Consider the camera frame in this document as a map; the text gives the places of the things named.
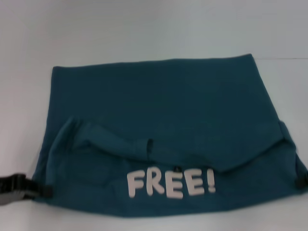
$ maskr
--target black plastic buckle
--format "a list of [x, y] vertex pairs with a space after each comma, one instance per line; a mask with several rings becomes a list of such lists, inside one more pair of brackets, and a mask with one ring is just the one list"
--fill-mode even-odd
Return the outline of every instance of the black plastic buckle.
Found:
[[308, 173], [295, 180], [295, 185], [298, 189], [303, 189], [308, 186]]
[[51, 198], [52, 187], [39, 185], [27, 179], [25, 174], [0, 178], [0, 205], [36, 197]]

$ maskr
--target table surface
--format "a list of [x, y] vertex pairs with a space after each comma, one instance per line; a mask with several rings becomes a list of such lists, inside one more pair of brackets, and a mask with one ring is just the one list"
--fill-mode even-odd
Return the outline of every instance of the table surface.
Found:
[[[51, 69], [252, 53], [308, 166], [307, 0], [0, 0], [0, 176], [34, 172]], [[304, 231], [308, 195], [231, 212], [124, 219], [20, 202], [5, 231]]]

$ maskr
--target buckle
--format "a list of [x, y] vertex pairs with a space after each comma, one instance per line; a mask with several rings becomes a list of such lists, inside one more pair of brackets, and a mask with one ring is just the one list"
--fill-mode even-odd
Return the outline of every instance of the buckle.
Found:
[[308, 173], [295, 180], [295, 185], [298, 189], [303, 189], [308, 186]]
[[42, 186], [29, 180], [25, 174], [14, 174], [0, 178], [0, 205], [36, 197], [51, 198], [52, 187]]

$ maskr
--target white backdrop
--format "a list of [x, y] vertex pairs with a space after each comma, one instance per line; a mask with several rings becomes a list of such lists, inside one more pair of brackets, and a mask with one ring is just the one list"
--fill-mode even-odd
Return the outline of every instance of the white backdrop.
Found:
[[[308, 166], [307, 0], [0, 0], [0, 176], [34, 172], [51, 69], [252, 53]], [[21, 202], [4, 231], [306, 231], [308, 195], [225, 213], [123, 219]]]

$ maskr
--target teal fabric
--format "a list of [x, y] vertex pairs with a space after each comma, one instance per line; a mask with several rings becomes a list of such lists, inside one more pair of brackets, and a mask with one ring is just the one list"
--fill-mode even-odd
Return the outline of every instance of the teal fabric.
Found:
[[[167, 193], [175, 166], [183, 172], [173, 179], [182, 198]], [[148, 192], [151, 167], [161, 172], [163, 193]], [[201, 170], [193, 179], [204, 193], [189, 191], [189, 169]], [[135, 171], [144, 172], [135, 179], [143, 186], [131, 195], [128, 174]], [[252, 55], [244, 55], [54, 67], [33, 179], [54, 187], [54, 197], [40, 202], [143, 217], [224, 211], [299, 194], [294, 181], [306, 171]]]

